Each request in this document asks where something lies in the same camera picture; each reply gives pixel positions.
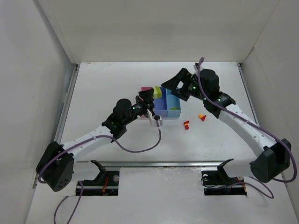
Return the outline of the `red yellow lego piece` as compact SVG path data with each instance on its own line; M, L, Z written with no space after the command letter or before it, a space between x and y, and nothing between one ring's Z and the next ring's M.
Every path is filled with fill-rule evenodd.
M189 120L185 121L184 122L184 127L185 127L185 130L188 130L189 129Z

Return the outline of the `green lego block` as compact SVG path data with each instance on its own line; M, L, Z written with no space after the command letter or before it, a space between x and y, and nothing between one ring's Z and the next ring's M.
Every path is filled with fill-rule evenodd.
M154 92L153 92L153 98L154 99L162 98L163 94L162 94L162 90L159 86L153 87L153 90L154 90Z

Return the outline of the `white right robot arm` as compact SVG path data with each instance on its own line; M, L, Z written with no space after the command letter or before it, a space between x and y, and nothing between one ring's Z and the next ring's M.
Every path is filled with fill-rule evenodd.
M190 96L202 100L205 109L232 128L255 154L254 160L228 159L221 163L217 167L221 179L247 176L268 183L289 168L290 142L277 140L252 122L233 98L220 91L215 71L202 69L191 74L182 68L161 86L181 100L187 101Z

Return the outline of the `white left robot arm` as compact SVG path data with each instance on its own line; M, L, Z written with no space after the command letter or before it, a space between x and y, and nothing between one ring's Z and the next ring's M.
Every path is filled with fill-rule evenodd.
M38 181L47 184L54 192L61 191L72 181L75 163L102 146L117 143L127 131L128 124L145 116L152 127L159 128L161 118L154 113L153 95L152 88L139 92L134 105L129 99L122 98L98 128L63 144L50 143L36 167Z

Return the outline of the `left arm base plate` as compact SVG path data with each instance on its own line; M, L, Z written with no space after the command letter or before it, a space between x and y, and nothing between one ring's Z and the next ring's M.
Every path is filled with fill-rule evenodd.
M78 196L118 196L120 172L107 169L96 160L75 165L72 180Z

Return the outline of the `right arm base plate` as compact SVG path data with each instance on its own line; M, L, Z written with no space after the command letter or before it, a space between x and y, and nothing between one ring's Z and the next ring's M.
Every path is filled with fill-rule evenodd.
M224 171L224 165L233 159L226 160L216 167L203 168L201 170L200 183L203 186L205 196L246 196L244 179L228 177Z

